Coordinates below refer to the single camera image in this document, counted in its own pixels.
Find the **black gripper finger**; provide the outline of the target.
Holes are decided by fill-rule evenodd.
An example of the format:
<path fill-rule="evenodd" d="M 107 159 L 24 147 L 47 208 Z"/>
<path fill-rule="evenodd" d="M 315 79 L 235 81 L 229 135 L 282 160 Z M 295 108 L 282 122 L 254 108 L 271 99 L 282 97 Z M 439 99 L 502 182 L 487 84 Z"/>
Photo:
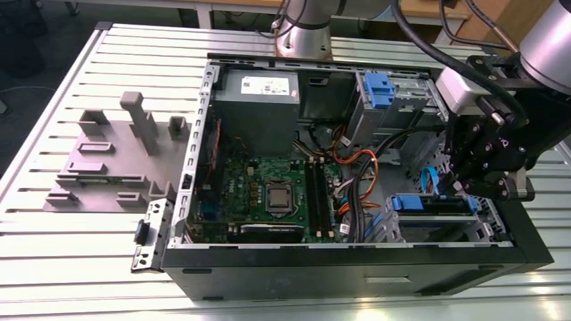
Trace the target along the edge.
<path fill-rule="evenodd" d="M 449 172 L 446 193 L 479 192 L 486 185 L 485 162 L 494 145 L 486 137 L 486 122 L 450 122 L 446 127 Z"/>
<path fill-rule="evenodd" d="M 526 169 L 490 172 L 467 181 L 467 194 L 498 201 L 534 201 L 535 188 Z"/>

